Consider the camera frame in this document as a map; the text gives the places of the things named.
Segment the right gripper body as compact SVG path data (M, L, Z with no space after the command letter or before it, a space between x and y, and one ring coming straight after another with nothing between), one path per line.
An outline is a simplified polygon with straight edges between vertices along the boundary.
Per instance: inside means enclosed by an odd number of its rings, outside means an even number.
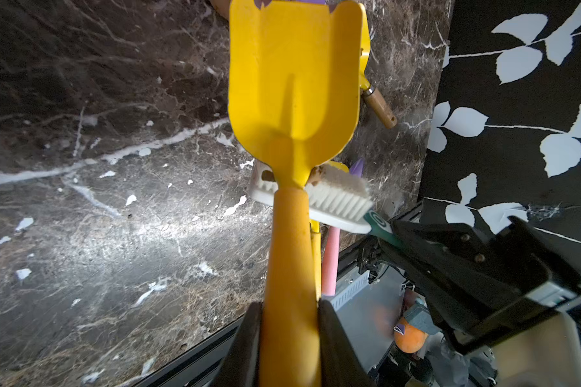
M581 274L526 222L492 237L466 224L395 221L383 262L403 269L459 353L493 347L581 304Z

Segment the yellow shovel blue tip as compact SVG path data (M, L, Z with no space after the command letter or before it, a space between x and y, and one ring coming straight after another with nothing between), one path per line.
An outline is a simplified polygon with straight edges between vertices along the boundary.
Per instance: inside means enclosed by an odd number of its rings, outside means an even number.
M311 249L315 264L316 298L321 298L321 224L316 220L310 220Z

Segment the black front rail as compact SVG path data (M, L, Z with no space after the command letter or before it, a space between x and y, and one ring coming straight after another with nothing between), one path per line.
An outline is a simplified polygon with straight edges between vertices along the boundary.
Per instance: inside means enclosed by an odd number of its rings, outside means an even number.
M403 305L403 275L386 265L367 261L380 254L376 240L368 236L340 253L337 283L347 273L370 273L369 285L345 304L337 315L367 372L377 369L387 356L393 339L392 325ZM201 343L182 353L156 372L146 373L137 386L208 386L218 373L242 323L239 318Z

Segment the orange ball under table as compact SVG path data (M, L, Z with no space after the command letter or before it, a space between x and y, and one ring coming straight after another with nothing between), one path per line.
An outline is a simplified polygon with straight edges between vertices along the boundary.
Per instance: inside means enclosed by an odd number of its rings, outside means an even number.
M401 317L394 327L394 339L398 349L404 353L418 352L426 342L429 335L420 329L413 327L405 317Z

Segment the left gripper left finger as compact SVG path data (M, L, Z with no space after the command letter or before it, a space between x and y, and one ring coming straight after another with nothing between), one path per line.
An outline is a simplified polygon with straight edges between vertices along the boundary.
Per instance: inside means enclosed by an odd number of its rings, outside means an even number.
M258 386L261 316L262 304L251 303L212 381L213 386Z

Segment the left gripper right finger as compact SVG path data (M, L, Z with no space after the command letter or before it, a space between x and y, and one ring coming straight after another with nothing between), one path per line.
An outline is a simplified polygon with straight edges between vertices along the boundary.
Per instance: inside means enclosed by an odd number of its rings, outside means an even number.
M318 303L318 324L321 340L321 385L372 386L371 379L359 362L341 325L332 303Z

